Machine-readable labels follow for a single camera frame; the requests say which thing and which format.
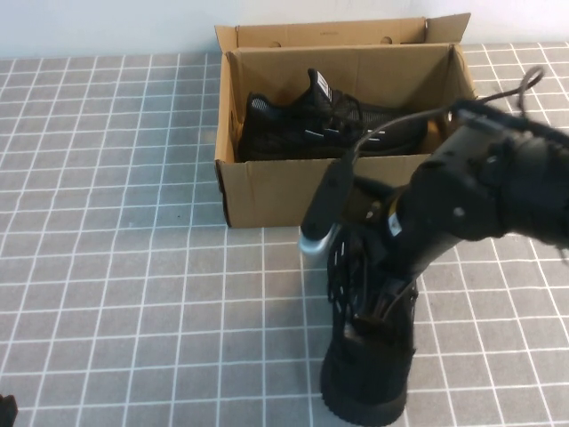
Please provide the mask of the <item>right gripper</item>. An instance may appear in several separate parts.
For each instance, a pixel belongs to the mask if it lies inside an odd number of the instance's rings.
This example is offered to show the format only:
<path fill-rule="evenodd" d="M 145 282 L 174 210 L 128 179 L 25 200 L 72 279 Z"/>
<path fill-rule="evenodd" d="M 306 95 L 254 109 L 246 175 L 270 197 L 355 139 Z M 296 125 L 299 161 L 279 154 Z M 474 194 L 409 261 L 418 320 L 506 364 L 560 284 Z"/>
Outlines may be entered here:
<path fill-rule="evenodd" d="M 461 241 L 478 240 L 478 184 L 472 178 L 415 177 L 381 192 L 379 200 L 377 228 L 384 252 L 378 264 L 391 277 L 416 278 Z M 368 278 L 355 299 L 355 327 L 377 327 L 397 291 L 394 278 Z M 400 292 L 399 305 L 414 312 L 418 295 L 413 279 Z"/>

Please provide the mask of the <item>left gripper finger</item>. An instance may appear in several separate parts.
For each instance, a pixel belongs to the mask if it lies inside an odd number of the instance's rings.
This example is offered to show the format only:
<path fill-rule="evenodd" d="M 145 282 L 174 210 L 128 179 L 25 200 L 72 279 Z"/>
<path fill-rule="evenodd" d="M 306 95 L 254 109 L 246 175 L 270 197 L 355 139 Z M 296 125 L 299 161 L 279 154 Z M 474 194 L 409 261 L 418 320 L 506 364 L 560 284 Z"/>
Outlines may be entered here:
<path fill-rule="evenodd" d="M 18 406 L 13 395 L 0 396 L 0 427 L 13 427 Z"/>

